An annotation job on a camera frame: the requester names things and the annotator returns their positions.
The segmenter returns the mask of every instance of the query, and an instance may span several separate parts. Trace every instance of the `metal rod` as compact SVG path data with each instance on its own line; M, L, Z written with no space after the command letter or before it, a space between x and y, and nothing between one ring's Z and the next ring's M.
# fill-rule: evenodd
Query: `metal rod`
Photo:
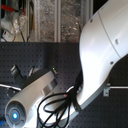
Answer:
M1 26L1 9L0 9L0 26Z
M128 89L128 86L111 86L110 89Z
M26 15L28 17L27 19L27 33L26 33L26 38L25 40L27 40L27 37L29 36L29 32L30 32L30 26L29 26L29 23L30 23L30 1L29 0L26 0Z
M86 24L86 0L81 0L81 28Z
M37 41L38 40L38 36L37 36L37 34L38 34L38 25L37 25L37 1L36 0L34 0L34 13L35 13L35 16L34 16L34 18L35 18L35 41Z
M90 18L93 16L93 0L90 0Z
M0 84L0 86L1 86L1 87L4 87L4 88L12 88L12 89L15 89L15 90L21 91L21 89L20 89L20 88L13 87L13 86L9 86L9 85Z
M58 0L58 42L61 42L61 0Z
M41 28L40 28L40 0L36 0L37 1L37 3L38 3L38 41L40 41L41 40L41 36L40 36L40 33L41 33Z
M90 14L90 13L89 13L89 12L90 12L90 11L89 11L89 7L90 7L90 6L89 6L89 3L90 3L90 2L89 2L89 1L90 1L90 0L87 0L87 1L86 1L86 12L85 12L85 14L86 14L86 23L87 23L87 22L89 21L89 19L90 19L90 17L89 17L89 14Z
M55 0L55 26L54 26L54 42L58 42L58 0Z

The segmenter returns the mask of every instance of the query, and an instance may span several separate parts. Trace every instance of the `glass panel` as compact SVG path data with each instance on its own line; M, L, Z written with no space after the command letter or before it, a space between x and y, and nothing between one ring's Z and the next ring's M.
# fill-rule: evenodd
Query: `glass panel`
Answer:
M31 41L54 42L54 4L55 0L34 1L35 36L31 36Z
M81 1L62 0L62 42L79 42Z

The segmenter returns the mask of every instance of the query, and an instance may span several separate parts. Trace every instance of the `white surface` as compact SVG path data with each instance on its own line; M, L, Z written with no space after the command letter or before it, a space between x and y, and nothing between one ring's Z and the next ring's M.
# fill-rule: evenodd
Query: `white surface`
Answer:
M1 39L1 42L5 42L5 40Z
M84 27L80 39L80 58L83 70L83 90L77 99L82 105L106 80L120 59L109 41L98 13Z
M112 45L124 57L128 53L128 0L109 0L99 13Z
M14 36L11 35L8 31L4 30L4 33L2 35L2 37L6 40L6 41L13 41Z

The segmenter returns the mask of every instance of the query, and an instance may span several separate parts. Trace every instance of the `black cable tie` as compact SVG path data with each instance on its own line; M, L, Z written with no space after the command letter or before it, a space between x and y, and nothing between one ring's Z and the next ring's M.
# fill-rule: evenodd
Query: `black cable tie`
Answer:
M74 88L72 88L69 91L69 94L71 96L71 99L72 99L73 106L74 106L75 110L80 113L82 111L82 109L81 109L80 105L77 102L77 99L76 99L77 93L75 92Z

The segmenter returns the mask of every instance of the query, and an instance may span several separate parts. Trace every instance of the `screw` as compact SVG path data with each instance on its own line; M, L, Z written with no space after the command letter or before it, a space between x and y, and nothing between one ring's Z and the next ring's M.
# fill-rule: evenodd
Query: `screw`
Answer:
M90 22L92 23L93 22L93 19L91 19Z
M4 46L3 45L1 46L1 49L4 49Z
M104 9L104 7L101 8L101 10L103 10L103 9Z
M111 84L110 83L107 83L107 86L110 86Z
M117 45L120 44L120 40L118 40L118 39L116 39L115 42Z
M111 62L110 62L110 64L112 65L112 64L114 64L114 62L113 62L113 61L111 61Z

